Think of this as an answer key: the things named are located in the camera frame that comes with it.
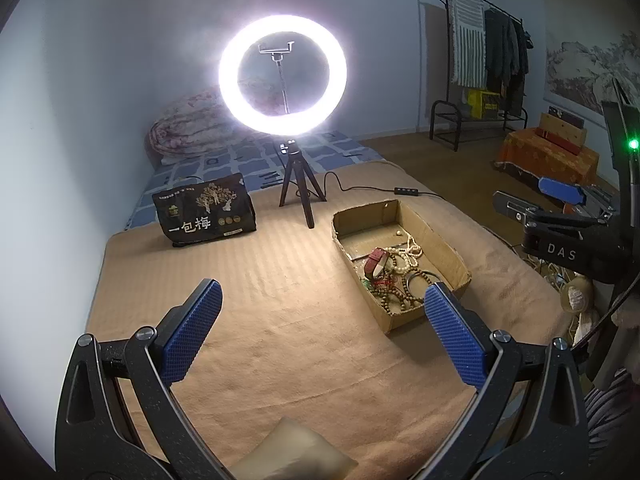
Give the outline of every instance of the cardboard box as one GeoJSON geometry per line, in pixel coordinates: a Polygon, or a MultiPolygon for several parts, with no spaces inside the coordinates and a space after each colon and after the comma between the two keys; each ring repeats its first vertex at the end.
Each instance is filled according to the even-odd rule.
{"type": "MultiPolygon", "coordinates": [[[[362,283],[362,267],[369,253],[376,247],[406,244],[408,235],[411,234],[424,250],[423,256],[418,259],[418,267],[441,276],[457,298],[462,297],[471,281],[471,272],[460,255],[415,211],[399,200],[375,202],[338,211],[334,215],[332,227],[334,241],[340,248],[344,262],[367,300],[373,317],[385,333],[424,316],[424,309],[416,306],[402,311],[397,298],[390,296],[394,301],[390,301],[389,314],[382,308],[379,299],[365,288],[362,283]]],[[[424,296],[427,289],[425,280],[415,278],[410,285],[414,296],[424,296]]]]}
{"type": "Polygon", "coordinates": [[[550,114],[540,114],[539,128],[550,134],[562,137],[579,148],[584,146],[584,141],[587,139],[587,130],[585,128],[576,128],[572,124],[550,114]]]}
{"type": "Polygon", "coordinates": [[[552,134],[542,128],[536,128],[536,135],[552,142],[556,146],[560,146],[562,149],[567,150],[569,153],[573,153],[574,155],[580,155],[580,151],[582,150],[582,147],[576,146],[559,135],[552,134]]]}

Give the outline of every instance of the blue checkered sheet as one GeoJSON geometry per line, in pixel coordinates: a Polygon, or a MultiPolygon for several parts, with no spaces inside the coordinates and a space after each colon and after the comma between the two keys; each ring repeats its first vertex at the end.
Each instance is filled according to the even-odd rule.
{"type": "MultiPolygon", "coordinates": [[[[370,160],[383,160],[375,150],[366,148],[340,132],[309,134],[296,140],[314,173],[325,173],[370,160]]],[[[190,178],[191,175],[206,181],[242,173],[244,185],[249,192],[280,186],[284,168],[273,149],[274,142],[276,146],[279,144],[276,137],[265,135],[215,152],[187,158],[177,164],[161,166],[147,184],[125,230],[157,222],[156,208],[151,195],[172,187],[200,182],[199,179],[190,178]]],[[[286,164],[287,156],[281,157],[286,164]]]]}

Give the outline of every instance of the striped towel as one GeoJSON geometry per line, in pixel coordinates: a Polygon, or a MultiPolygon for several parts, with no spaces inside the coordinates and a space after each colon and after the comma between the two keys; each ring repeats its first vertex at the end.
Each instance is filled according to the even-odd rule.
{"type": "Polygon", "coordinates": [[[453,18],[452,83],[468,88],[486,88],[486,41],[484,2],[450,0],[453,18]]]}

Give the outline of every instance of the tripod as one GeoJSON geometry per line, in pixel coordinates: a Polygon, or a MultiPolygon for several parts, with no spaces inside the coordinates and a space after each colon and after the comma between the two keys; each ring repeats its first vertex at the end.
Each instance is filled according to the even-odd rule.
{"type": "MultiPolygon", "coordinates": [[[[273,49],[265,49],[261,45],[258,46],[258,52],[260,54],[271,54],[271,59],[278,66],[278,73],[280,74],[280,85],[282,86],[282,99],[284,101],[284,111],[286,114],[289,114],[289,101],[287,100],[287,88],[284,83],[284,76],[282,75],[282,59],[285,54],[290,54],[292,51],[293,41],[289,41],[287,43],[286,48],[273,48],[273,49]]],[[[316,190],[318,194],[318,198],[322,202],[326,202],[326,197],[324,193],[320,189],[320,185],[316,180],[314,172],[311,171],[311,167],[309,163],[305,160],[304,155],[300,151],[298,144],[295,140],[288,140],[286,144],[280,145],[280,151],[283,155],[287,155],[287,165],[284,170],[284,181],[282,183],[282,192],[280,193],[280,205],[279,207],[284,206],[284,201],[287,198],[287,190],[289,189],[289,182],[291,181],[291,173],[293,172],[296,176],[296,184],[298,184],[298,189],[300,190],[300,202],[302,202],[302,209],[305,212],[306,225],[309,229],[313,229],[316,225],[314,222],[314,215],[311,211],[311,199],[310,193],[306,188],[306,179],[305,175],[309,177],[309,181],[312,186],[316,190]]]]}
{"type": "Polygon", "coordinates": [[[300,190],[300,201],[302,202],[302,209],[305,211],[306,225],[309,229],[313,229],[316,224],[314,222],[313,212],[311,211],[310,193],[306,188],[305,174],[309,177],[309,181],[316,190],[318,198],[322,200],[322,202],[326,202],[326,197],[320,189],[316,176],[314,175],[314,172],[311,171],[311,167],[309,167],[309,163],[302,155],[296,141],[288,140],[286,147],[282,149],[282,153],[287,153],[287,155],[289,155],[289,160],[287,161],[287,166],[284,170],[284,182],[282,183],[282,192],[280,193],[280,207],[284,206],[284,201],[287,197],[287,189],[289,189],[289,182],[291,181],[291,172],[293,171],[296,175],[298,189],[300,190]]]}

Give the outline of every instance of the blue gripper pad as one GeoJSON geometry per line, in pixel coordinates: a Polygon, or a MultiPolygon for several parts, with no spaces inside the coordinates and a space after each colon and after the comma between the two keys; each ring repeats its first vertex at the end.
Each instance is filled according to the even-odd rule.
{"type": "Polygon", "coordinates": [[[206,286],[162,349],[160,380],[164,384],[184,379],[198,350],[222,309],[222,287],[215,280],[206,286]]]}
{"type": "Polygon", "coordinates": [[[480,389],[487,378],[488,354],[460,316],[463,310],[444,283],[435,283],[424,293],[424,311],[460,378],[480,389]]]}
{"type": "Polygon", "coordinates": [[[565,184],[546,176],[538,181],[538,189],[545,195],[552,196],[568,204],[578,205],[584,202],[584,195],[578,186],[565,184]]]}

